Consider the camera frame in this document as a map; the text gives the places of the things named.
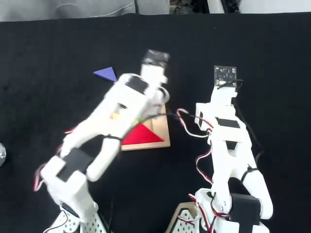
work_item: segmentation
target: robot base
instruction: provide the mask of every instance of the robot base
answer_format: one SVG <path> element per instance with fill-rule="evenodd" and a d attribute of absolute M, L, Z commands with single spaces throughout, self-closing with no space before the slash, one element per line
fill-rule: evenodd
<path fill-rule="evenodd" d="M 57 227 L 66 222 L 61 227 L 49 230 L 48 233 L 107 233 L 99 215 L 95 213 L 88 223 L 82 223 L 79 219 L 68 211 L 62 211 L 55 222 L 50 226 Z"/>
<path fill-rule="evenodd" d="M 181 203 L 175 210 L 169 227 L 165 233 L 199 233 L 199 220 L 194 222 L 194 225 L 186 223 L 178 219 L 178 216 L 183 219 L 194 219 L 197 216 L 194 202 Z"/>

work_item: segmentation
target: robotic arm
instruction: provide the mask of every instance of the robotic arm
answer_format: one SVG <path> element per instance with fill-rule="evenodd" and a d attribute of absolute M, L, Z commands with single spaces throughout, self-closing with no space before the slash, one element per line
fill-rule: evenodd
<path fill-rule="evenodd" d="M 52 157 L 41 176 L 56 204 L 87 223 L 98 206 L 88 192 L 88 181 L 97 181 L 120 150 L 121 140 L 137 120 L 158 114 L 168 93 L 164 69 L 168 54 L 149 50 L 141 75 L 123 74 L 106 93 L 94 112 L 64 138 L 60 156 Z M 119 117 L 112 120 L 112 115 Z M 86 141 L 102 134 L 100 153 L 94 158 L 79 149 Z"/>
<path fill-rule="evenodd" d="M 263 175 L 257 169 L 246 125 L 235 116 L 235 108 L 231 104 L 231 99 L 237 96 L 236 68 L 215 67 L 214 71 L 215 86 L 210 103 L 196 104 L 196 115 L 211 121 L 214 127 L 208 139 L 214 168 L 213 184 L 210 191 L 199 190 L 195 196 L 209 213 L 209 219 L 214 216 L 210 204 L 212 199 L 218 212 L 229 214 L 227 219 L 222 218 L 215 223 L 217 233 L 269 232 L 259 220 L 272 216 L 272 201 Z M 208 125 L 204 121 L 196 118 L 195 123 L 206 132 Z M 239 179 L 251 196 L 230 194 L 230 177 Z"/>

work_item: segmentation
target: red triangle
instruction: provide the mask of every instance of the red triangle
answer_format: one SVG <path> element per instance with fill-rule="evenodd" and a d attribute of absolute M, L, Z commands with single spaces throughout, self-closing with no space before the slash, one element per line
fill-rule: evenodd
<path fill-rule="evenodd" d="M 121 145 L 132 145 L 150 142 L 164 142 L 163 139 L 158 137 L 154 132 L 149 130 L 143 124 L 137 125 L 136 128 L 124 139 Z"/>

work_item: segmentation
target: black cloth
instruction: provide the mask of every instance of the black cloth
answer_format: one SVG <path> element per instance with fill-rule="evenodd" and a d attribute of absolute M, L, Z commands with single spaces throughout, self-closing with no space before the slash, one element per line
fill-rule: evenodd
<path fill-rule="evenodd" d="M 93 71 L 112 66 L 117 76 L 139 73 L 147 49 L 154 49 L 171 55 L 172 110 L 194 113 L 196 102 L 210 100 L 214 65 L 237 67 L 245 80 L 237 102 L 265 149 L 259 169 L 274 215 L 264 223 L 271 232 L 308 232 L 310 21 L 305 13 L 0 23 L 0 141 L 8 150 L 0 167 L 0 231 L 42 232 L 52 223 L 59 209 L 45 186 L 32 191 L 36 168 L 112 86 Z M 187 123 L 198 132 L 193 119 Z M 107 221 L 113 202 L 114 232 L 164 232 L 177 205 L 190 201 L 187 194 L 209 187 L 194 163 L 206 141 L 188 136 L 175 119 L 169 130 L 171 147 L 122 152 L 90 184 Z M 211 158 L 200 165 L 212 175 Z M 229 183 L 232 192 L 244 192 L 239 182 Z"/>

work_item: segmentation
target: gray fabric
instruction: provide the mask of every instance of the gray fabric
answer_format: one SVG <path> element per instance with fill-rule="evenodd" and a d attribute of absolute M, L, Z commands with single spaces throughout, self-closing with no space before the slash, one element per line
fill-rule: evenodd
<path fill-rule="evenodd" d="M 0 21 L 169 13 L 169 0 L 0 0 Z"/>
<path fill-rule="evenodd" d="M 170 0 L 135 0 L 137 12 L 142 15 L 166 15 L 170 13 Z"/>

